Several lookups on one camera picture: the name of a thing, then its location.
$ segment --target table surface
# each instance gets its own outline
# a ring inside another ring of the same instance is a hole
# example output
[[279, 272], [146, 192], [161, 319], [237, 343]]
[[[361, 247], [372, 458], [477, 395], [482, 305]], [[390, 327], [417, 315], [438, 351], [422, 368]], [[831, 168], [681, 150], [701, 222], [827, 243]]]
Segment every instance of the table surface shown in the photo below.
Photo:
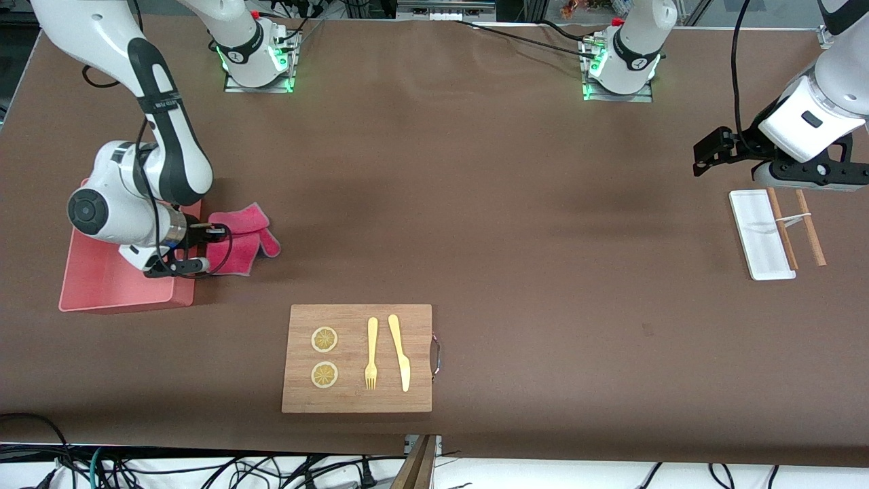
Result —
[[[2, 411], [82, 443], [371, 453], [437, 432], [467, 456], [869, 465], [869, 192], [808, 195], [829, 266], [792, 228], [798, 277], [749, 279], [727, 192], [751, 165], [691, 172], [733, 121], [729, 31], [676, 30], [653, 104], [584, 102], [569, 55], [456, 23], [327, 23], [283, 96], [222, 93], [195, 18], [145, 31], [215, 169], [206, 215], [259, 202], [283, 253], [190, 308], [59, 312], [66, 199], [141, 112], [41, 38], [0, 137]], [[812, 32], [740, 41], [747, 115], [819, 53]], [[434, 410], [281, 414], [292, 304], [434, 305]]]

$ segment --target pink cloth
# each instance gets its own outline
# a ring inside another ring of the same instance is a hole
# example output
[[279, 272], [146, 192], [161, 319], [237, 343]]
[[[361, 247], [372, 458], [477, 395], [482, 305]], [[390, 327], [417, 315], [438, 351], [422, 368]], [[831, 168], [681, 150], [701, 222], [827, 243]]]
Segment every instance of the pink cloth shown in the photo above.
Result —
[[[209, 216], [210, 223], [227, 225], [232, 230], [232, 252], [226, 263], [215, 275], [250, 276], [254, 258], [262, 250], [269, 258], [281, 252], [281, 244], [269, 231], [269, 218], [259, 204], [253, 204], [235, 212], [214, 212]], [[209, 243], [205, 257], [212, 267], [217, 267], [229, 251], [229, 240]]]

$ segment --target cutting board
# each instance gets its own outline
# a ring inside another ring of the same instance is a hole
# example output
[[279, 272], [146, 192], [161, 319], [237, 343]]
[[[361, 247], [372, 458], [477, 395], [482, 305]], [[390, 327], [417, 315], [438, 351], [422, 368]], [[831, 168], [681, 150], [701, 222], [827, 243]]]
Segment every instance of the cutting board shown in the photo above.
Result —
[[[401, 345], [410, 359], [410, 387], [401, 389], [401, 373], [387, 317], [401, 323]], [[365, 388], [368, 318], [377, 318], [377, 388]], [[337, 345], [320, 353], [311, 345], [317, 328], [328, 326]], [[289, 314], [287, 363], [283, 373], [282, 412], [431, 412], [431, 305], [293, 305]], [[328, 388], [311, 381], [311, 371], [332, 362], [338, 379]]]

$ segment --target lemon slice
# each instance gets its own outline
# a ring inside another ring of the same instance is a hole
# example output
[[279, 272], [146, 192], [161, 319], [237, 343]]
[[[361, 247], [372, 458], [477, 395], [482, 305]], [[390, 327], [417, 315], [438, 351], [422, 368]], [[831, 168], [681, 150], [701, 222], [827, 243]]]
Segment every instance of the lemon slice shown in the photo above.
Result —
[[331, 387], [338, 380], [338, 367], [332, 362], [320, 362], [314, 365], [311, 371], [311, 382], [317, 387], [325, 389]]
[[311, 346], [320, 353], [331, 352], [338, 344], [338, 333], [328, 326], [317, 328], [311, 335]]

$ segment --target knife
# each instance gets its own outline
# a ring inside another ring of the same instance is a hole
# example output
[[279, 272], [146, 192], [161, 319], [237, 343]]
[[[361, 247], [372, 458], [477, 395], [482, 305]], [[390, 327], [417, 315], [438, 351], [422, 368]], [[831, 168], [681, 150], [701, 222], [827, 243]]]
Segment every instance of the knife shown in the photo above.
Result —
[[398, 366], [401, 369], [401, 389], [407, 392], [410, 388], [410, 358], [404, 356], [401, 349], [401, 327], [398, 324], [398, 316], [389, 315], [389, 331], [392, 332], [392, 340], [395, 342], [395, 352], [398, 353]]

